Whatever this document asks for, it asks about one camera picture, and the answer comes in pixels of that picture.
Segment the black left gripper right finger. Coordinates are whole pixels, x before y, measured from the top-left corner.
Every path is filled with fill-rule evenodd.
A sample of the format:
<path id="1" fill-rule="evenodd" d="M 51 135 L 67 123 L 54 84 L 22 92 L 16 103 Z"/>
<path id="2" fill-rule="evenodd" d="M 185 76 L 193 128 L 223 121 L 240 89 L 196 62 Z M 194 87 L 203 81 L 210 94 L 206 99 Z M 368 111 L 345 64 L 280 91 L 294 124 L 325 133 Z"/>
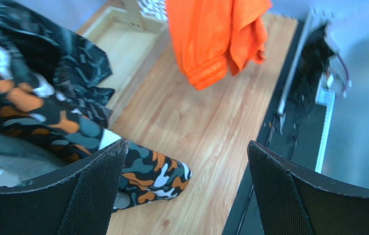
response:
<path id="1" fill-rule="evenodd" d="M 369 189 L 324 176 L 255 141 L 248 158 L 267 235 L 369 235 Z"/>

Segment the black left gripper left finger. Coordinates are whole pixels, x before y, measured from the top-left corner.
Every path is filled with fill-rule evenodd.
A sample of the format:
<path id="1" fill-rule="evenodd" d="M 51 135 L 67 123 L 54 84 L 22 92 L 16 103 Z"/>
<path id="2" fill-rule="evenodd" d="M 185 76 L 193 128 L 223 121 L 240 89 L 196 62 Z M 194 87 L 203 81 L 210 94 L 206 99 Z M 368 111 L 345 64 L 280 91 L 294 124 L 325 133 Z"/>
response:
<path id="1" fill-rule="evenodd" d="M 128 150 L 120 139 L 15 187 L 0 187 L 0 235 L 104 235 Z"/>

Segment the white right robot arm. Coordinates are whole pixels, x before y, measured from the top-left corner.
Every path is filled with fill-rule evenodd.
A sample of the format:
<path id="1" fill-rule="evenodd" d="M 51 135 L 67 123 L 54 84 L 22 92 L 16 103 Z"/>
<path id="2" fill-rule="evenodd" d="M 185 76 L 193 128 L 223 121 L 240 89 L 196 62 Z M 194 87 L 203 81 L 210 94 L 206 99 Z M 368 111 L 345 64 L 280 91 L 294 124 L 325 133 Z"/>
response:
<path id="1" fill-rule="evenodd" d="M 304 72 L 326 71 L 329 68 L 330 58 L 335 56 L 335 52 L 324 40 L 326 27 L 326 24 L 318 27 L 306 40 L 301 52 Z"/>

